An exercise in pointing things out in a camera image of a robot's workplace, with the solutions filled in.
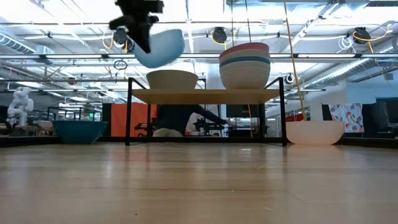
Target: person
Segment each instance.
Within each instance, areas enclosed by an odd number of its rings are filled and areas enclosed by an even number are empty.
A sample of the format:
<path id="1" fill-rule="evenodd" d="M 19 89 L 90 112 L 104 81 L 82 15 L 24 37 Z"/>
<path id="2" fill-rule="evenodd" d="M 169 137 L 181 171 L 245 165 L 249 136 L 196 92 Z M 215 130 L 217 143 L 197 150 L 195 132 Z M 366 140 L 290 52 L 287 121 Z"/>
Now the person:
<path id="1" fill-rule="evenodd" d="M 157 109 L 157 130 L 153 137 L 183 137 L 192 113 L 197 113 L 216 124 L 228 124 L 200 105 L 160 105 Z"/>

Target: white robot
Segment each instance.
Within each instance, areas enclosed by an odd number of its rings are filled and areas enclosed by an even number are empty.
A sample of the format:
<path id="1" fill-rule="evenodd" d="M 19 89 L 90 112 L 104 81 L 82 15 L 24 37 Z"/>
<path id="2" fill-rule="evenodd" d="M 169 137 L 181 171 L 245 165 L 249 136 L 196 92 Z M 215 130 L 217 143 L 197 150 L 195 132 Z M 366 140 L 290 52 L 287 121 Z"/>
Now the white robot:
<path id="1" fill-rule="evenodd" d="M 17 126 L 25 126 L 27 123 L 27 112 L 33 111 L 34 102 L 28 97 L 30 93 L 29 87 L 18 87 L 13 94 L 13 99 L 7 110 L 7 122 L 14 126 L 17 123 L 16 115 L 19 121 Z"/>

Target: wooden floor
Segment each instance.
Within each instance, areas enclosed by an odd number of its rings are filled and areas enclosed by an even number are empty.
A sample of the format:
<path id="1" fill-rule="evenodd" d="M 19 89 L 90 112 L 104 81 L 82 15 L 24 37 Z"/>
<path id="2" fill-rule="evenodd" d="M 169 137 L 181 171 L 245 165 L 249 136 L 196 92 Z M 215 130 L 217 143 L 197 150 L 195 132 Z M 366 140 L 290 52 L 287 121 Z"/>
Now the wooden floor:
<path id="1" fill-rule="evenodd" d="M 396 223 L 398 151 L 259 144 L 0 149 L 0 223 Z"/>

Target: shelf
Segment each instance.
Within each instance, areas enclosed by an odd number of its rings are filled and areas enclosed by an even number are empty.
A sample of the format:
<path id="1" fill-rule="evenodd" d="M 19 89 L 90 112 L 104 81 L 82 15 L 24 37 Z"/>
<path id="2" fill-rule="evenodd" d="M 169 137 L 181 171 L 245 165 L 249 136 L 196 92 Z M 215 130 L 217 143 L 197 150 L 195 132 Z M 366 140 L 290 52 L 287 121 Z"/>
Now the shelf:
<path id="1" fill-rule="evenodd" d="M 132 90 L 153 105 L 258 105 L 279 96 L 279 90 Z"/>

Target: floral curtain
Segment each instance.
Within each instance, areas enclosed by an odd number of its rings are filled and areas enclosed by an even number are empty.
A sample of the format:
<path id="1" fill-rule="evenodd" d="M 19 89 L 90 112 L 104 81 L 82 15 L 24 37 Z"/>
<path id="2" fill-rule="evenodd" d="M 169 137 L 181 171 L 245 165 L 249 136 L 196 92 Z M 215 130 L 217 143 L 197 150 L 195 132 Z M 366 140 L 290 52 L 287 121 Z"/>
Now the floral curtain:
<path id="1" fill-rule="evenodd" d="M 333 121 L 344 121 L 345 133 L 365 132 L 361 103 L 329 105 L 329 110 Z"/>

